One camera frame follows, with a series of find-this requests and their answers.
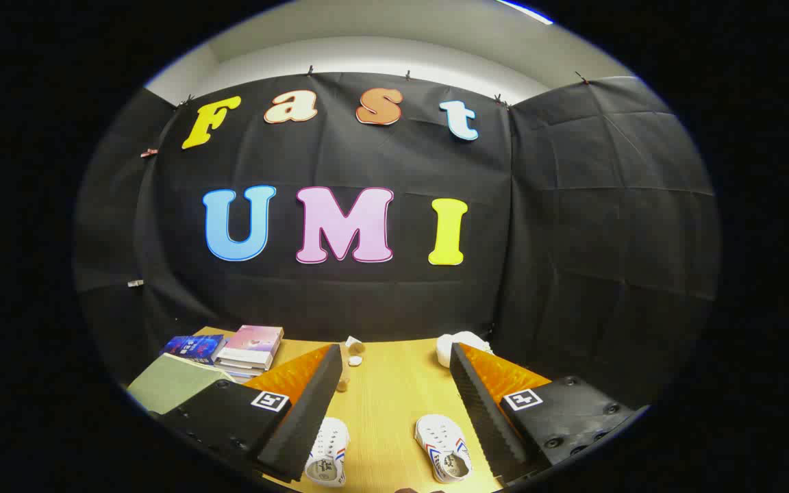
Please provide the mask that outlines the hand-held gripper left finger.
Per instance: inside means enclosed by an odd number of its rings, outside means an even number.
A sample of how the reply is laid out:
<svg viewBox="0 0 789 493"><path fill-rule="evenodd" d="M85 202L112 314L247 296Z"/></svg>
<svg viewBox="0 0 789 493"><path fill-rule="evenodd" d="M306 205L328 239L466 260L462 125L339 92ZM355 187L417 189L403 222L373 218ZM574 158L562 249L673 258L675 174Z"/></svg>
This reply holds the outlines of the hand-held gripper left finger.
<svg viewBox="0 0 789 493"><path fill-rule="evenodd" d="M213 381L160 415L160 424L248 477L303 475L342 374L338 344L324 344L244 384Z"/></svg>

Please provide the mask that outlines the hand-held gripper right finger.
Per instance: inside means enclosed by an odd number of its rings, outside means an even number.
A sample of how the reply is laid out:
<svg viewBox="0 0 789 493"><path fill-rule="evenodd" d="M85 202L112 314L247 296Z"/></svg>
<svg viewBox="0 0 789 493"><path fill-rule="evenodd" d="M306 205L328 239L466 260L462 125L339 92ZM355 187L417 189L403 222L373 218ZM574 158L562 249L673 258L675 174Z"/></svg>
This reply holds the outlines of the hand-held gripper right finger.
<svg viewBox="0 0 789 493"><path fill-rule="evenodd" d="M542 481L572 468L648 412L582 377L548 379L469 344L452 344L449 370L500 483Z"/></svg>

